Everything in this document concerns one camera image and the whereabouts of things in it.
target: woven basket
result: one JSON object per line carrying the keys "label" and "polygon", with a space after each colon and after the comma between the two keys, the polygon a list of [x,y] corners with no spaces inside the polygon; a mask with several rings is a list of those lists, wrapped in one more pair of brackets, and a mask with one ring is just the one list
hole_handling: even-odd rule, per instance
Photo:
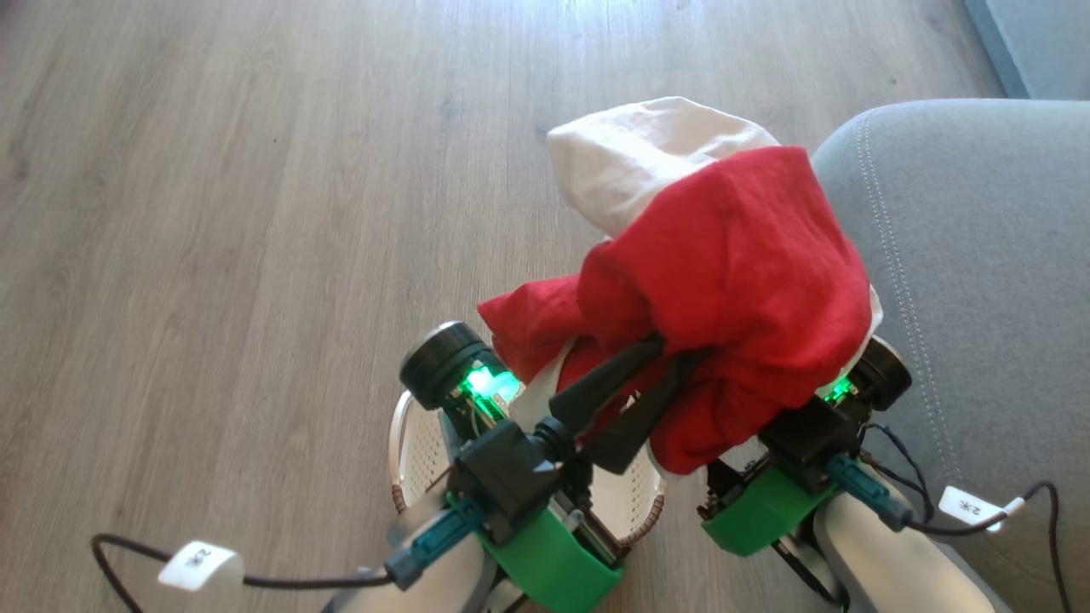
{"label": "woven basket", "polygon": [[[389,469],[393,505],[403,513],[450,466],[439,411],[428,411],[405,392],[390,422]],[[666,482],[641,452],[625,474],[594,469],[594,515],[623,545],[642,539],[658,521]]]}

